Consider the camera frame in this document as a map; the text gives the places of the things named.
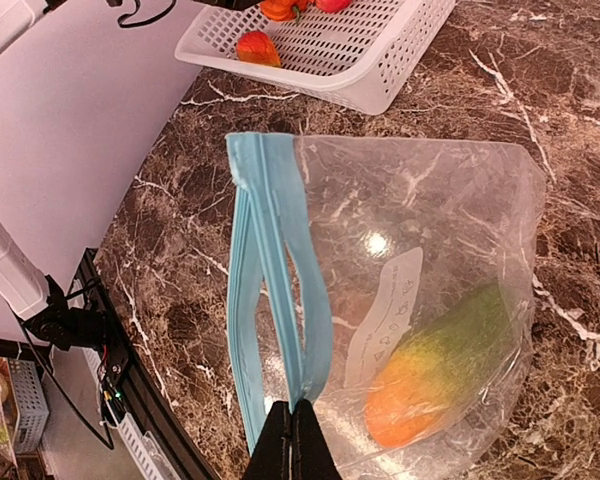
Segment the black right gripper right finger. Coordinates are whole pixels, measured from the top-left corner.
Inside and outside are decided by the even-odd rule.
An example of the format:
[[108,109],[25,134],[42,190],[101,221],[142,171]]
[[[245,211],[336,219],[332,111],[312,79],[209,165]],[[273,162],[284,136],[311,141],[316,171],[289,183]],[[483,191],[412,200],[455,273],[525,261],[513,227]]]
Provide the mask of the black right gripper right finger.
[[291,478],[340,480],[313,404],[306,399],[300,400],[291,419]]

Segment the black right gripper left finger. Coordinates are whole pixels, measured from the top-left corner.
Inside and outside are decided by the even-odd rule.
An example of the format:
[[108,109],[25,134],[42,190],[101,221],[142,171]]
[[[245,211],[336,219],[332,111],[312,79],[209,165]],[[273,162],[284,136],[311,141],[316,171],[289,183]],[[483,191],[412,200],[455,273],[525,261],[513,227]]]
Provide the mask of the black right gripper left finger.
[[291,478],[291,419],[287,402],[273,403],[242,480]]

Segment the orange green toy mango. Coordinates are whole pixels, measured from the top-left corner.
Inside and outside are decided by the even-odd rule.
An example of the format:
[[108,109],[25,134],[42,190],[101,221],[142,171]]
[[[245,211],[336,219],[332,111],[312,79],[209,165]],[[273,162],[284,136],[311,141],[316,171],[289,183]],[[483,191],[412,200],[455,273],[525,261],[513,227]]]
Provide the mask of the orange green toy mango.
[[376,375],[364,410],[370,436],[397,448],[444,429],[514,344],[499,286],[477,287],[398,346]]

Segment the clear zip bag blue zipper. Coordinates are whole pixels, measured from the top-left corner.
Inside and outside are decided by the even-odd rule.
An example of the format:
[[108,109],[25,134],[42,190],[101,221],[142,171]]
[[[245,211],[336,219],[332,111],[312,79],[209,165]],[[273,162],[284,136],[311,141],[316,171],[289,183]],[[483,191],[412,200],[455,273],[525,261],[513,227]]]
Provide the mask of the clear zip bag blue zipper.
[[[340,479],[447,479],[510,417],[529,369],[544,173],[521,146],[231,133],[228,348],[249,457],[276,401],[309,400]],[[499,286],[515,344],[444,429],[386,448],[364,410],[394,350]]]

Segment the red toy pepper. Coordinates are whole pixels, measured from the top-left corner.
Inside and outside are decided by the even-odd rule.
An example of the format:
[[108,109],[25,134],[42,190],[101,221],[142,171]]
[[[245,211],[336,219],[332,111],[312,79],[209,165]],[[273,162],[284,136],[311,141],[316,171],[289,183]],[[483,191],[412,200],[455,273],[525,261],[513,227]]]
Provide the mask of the red toy pepper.
[[280,68],[281,59],[277,49],[264,32],[247,32],[236,43],[236,54],[240,61]]

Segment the orange toy pumpkin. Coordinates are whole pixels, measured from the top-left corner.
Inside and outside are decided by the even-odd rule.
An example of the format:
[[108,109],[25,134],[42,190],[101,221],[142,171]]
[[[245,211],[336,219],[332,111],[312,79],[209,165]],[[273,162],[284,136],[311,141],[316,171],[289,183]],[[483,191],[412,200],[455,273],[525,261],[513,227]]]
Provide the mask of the orange toy pumpkin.
[[308,0],[264,0],[259,3],[261,13],[275,22],[298,21],[307,10]]

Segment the pink toy fruit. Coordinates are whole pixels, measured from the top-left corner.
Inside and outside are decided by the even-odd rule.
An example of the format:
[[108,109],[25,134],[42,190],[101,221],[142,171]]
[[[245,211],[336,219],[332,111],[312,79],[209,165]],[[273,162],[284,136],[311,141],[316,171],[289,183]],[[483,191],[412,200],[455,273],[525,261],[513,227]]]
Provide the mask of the pink toy fruit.
[[346,9],[352,0],[314,0],[313,3],[322,12],[337,13]]

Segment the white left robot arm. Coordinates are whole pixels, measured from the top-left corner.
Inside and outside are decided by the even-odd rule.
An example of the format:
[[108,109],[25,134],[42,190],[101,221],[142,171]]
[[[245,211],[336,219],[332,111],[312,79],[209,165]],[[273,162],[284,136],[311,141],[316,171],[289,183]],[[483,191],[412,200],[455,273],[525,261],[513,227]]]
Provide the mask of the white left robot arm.
[[[61,1],[0,1],[0,55]],[[0,296],[24,336],[35,336],[60,350],[100,350],[106,343],[106,315],[71,307],[57,282],[38,269],[0,222]]]

